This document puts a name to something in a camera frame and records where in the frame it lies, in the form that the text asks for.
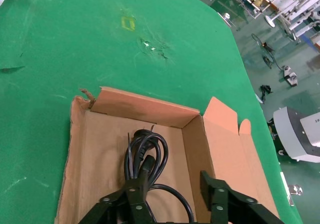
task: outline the cardboard box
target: cardboard box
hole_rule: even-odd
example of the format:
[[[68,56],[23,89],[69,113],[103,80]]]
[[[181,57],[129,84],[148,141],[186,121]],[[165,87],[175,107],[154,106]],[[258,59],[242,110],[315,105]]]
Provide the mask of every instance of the cardboard box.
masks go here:
[[[249,120],[238,131],[237,113],[212,98],[202,117],[198,110],[141,95],[101,88],[95,100],[76,97],[71,106],[71,134],[56,224],[77,224],[105,195],[125,182],[128,136],[150,129],[167,141],[167,165],[156,183],[175,188],[189,202],[196,220],[210,222],[200,193],[200,171],[225,180],[278,216],[251,138]],[[187,223],[182,204],[154,190],[147,200],[158,222]]]

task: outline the green mat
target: green mat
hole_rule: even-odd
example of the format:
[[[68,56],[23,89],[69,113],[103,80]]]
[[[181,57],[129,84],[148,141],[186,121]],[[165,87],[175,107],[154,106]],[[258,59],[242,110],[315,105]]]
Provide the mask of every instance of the green mat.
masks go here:
[[[111,86],[197,108],[212,96],[249,118],[282,220],[289,207],[236,43],[199,0],[6,0],[0,7],[2,224],[53,223],[79,88]]]

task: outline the cable on floor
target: cable on floor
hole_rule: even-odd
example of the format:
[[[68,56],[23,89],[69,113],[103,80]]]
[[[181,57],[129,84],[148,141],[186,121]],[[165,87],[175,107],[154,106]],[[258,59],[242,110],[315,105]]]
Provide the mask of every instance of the cable on floor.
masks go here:
[[[254,33],[251,34],[251,37],[258,43],[259,46],[263,47],[263,48],[268,52],[268,54],[270,55],[270,57],[271,57],[272,60],[273,60],[273,63],[276,64],[276,66],[278,67],[278,69],[279,69],[280,71],[283,71],[283,69],[279,67],[279,65],[278,65],[278,63],[277,63],[277,61],[276,61],[276,58],[275,58],[274,54],[273,54],[271,51],[269,51],[267,48],[264,47],[264,44],[266,44],[266,43],[262,43],[261,40],[260,40]]]
[[[162,160],[159,142],[162,144],[163,147]],[[154,158],[151,155],[147,155],[145,157],[146,152],[153,148],[155,149],[156,157]],[[133,157],[129,157],[129,154],[131,153],[134,153]],[[163,184],[155,184],[156,180],[158,179],[158,177],[160,176],[160,174],[166,166],[168,156],[168,145],[163,136],[146,129],[137,130],[134,133],[133,140],[128,144],[128,148],[124,157],[125,180],[129,180],[132,178],[135,179],[143,173],[147,173],[148,190],[151,191],[155,189],[161,189],[173,194],[176,198],[178,198],[178,200],[182,203],[183,207],[185,208],[186,213],[188,215],[189,223],[193,223],[195,221],[195,218],[187,200],[177,190]],[[153,221],[156,222],[154,214],[152,213],[152,210],[148,205],[147,201],[146,206]]]

